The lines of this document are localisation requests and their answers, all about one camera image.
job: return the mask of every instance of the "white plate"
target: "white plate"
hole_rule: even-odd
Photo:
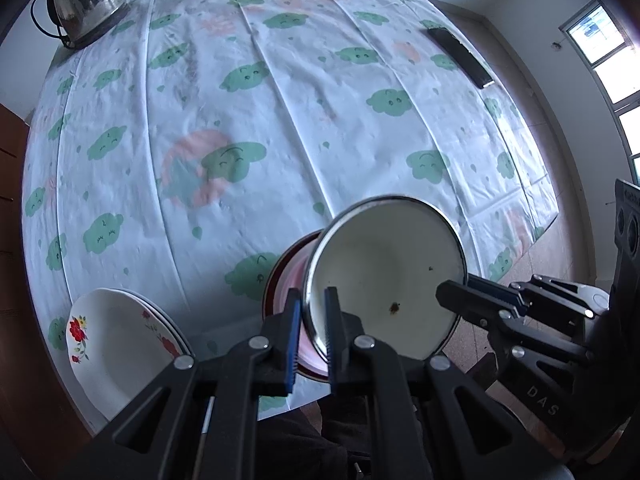
[[[86,396],[109,420],[183,354],[175,337],[145,305],[108,288],[76,300],[65,334],[71,369]]]
[[[141,302],[151,311],[152,314],[154,314],[158,318],[161,323],[163,323],[169,329],[169,332],[173,334],[174,338],[180,345],[182,352],[188,355],[193,355],[193,349],[191,348],[191,345],[189,345],[185,336],[182,334],[178,326],[174,323],[174,320],[171,319],[159,306],[157,306],[155,303],[152,303],[141,294],[133,292],[132,290],[127,290],[125,288],[112,288],[110,290],[123,292],[124,294],[131,296],[134,300]]]

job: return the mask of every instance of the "table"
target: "table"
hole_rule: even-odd
[[[161,306],[206,359],[257,333],[278,256],[364,197],[437,206],[470,272],[494,280],[557,215],[513,101],[499,82],[478,90],[424,34],[445,26],[481,59],[427,0],[130,4],[96,43],[54,58],[24,168],[36,315],[92,431],[106,421],[61,334],[98,286]],[[260,414],[327,392],[299,377]]]

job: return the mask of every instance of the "wooden cabinet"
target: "wooden cabinet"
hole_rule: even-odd
[[[28,131],[0,105],[0,424],[31,470],[48,479],[90,437],[49,360],[24,270],[20,188]]]

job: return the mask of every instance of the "pink plate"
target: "pink plate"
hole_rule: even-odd
[[[319,234],[320,231],[317,231],[298,240],[285,251],[273,267],[262,298],[263,317],[281,313],[289,289],[302,288],[306,261]],[[316,381],[328,381],[327,363],[312,345],[304,325],[300,327],[298,342],[298,372]]]

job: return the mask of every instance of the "stainless steel kettle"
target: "stainless steel kettle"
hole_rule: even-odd
[[[67,48],[80,49],[93,43],[116,25],[128,12],[127,0],[47,0],[47,12],[58,28],[58,35],[44,30],[33,15],[31,19],[40,32],[59,38]]]

